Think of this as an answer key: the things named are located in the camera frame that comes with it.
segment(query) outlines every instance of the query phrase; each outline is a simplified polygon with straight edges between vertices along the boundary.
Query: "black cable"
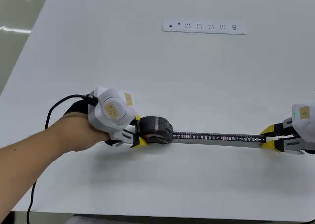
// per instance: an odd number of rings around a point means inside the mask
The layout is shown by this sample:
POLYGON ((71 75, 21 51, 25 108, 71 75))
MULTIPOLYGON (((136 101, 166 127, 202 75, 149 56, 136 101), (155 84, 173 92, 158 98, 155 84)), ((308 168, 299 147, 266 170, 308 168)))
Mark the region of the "black cable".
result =
POLYGON ((315 223, 315 219, 313 219, 313 220, 310 220, 310 221, 308 221, 308 222, 305 222, 305 223, 300 223, 300 224, 313 224, 313 223, 315 223))
MULTIPOLYGON (((89 104, 95 104, 95 100, 97 99, 96 97, 92 96, 92 95, 69 95, 67 97, 64 97, 63 99, 59 100, 57 103, 55 103, 54 106, 52 106, 48 112, 48 115, 47 115, 47 119, 46 119, 46 124, 45 124, 45 129, 48 128, 48 124, 49 124, 49 119, 50 119, 50 116, 51 116, 51 113, 53 112, 53 110, 59 106, 61 103, 63 103, 64 101, 70 99, 70 98, 82 98, 84 100, 86 100, 89 104)), ((35 191, 35 186, 36 186, 36 182, 33 184, 32 188, 31 188, 31 201, 30 201, 30 205, 29 205, 29 208, 28 208, 28 211, 26 212, 26 222, 27 224, 30 224, 30 211, 31 211, 31 208, 32 208, 32 205, 33 205, 33 201, 34 201, 34 191, 35 191)))

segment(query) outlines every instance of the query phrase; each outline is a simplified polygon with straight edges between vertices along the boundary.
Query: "white tabletop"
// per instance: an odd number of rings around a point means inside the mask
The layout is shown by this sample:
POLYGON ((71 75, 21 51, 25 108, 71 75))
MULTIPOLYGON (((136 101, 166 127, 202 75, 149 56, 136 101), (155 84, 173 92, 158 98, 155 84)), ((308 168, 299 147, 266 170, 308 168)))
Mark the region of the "white tabletop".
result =
MULTIPOLYGON (((259 133, 314 101, 314 10, 314 0, 47 0, 0 98, 0 144, 42 130, 57 100, 97 86, 133 92, 140 115, 175 130, 259 133), (162 32, 169 18, 243 21, 248 35, 162 32)), ((314 156, 101 143, 55 161, 33 210, 307 221, 314 205, 314 156)))

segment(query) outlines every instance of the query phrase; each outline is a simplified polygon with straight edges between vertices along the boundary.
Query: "wrist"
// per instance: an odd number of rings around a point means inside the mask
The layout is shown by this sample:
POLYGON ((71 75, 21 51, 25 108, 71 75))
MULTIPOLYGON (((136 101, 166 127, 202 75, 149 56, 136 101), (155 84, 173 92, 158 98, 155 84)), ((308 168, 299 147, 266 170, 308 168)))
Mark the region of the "wrist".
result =
POLYGON ((68 139, 62 131, 58 131, 56 128, 51 127, 43 131, 43 133, 49 139, 50 143, 48 144, 54 148, 57 155, 61 156, 70 152, 68 139))

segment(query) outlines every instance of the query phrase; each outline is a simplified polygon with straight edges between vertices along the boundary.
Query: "human arm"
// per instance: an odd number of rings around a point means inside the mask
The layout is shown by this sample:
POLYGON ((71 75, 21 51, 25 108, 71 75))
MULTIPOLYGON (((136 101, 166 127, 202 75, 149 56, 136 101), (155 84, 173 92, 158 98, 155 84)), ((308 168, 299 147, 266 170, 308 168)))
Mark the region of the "human arm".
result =
POLYGON ((0 223, 50 163, 108 139, 89 124, 87 115, 72 112, 47 130, 0 149, 0 223))

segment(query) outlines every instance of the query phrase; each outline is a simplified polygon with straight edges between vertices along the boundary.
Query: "power outlet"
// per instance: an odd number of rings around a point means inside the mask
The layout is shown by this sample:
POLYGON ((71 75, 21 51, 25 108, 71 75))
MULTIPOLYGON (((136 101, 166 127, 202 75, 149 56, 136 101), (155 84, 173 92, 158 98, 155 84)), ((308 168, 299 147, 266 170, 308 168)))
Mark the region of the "power outlet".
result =
POLYGON ((163 20, 162 30, 166 32, 195 32, 246 34, 245 25, 236 22, 163 20))

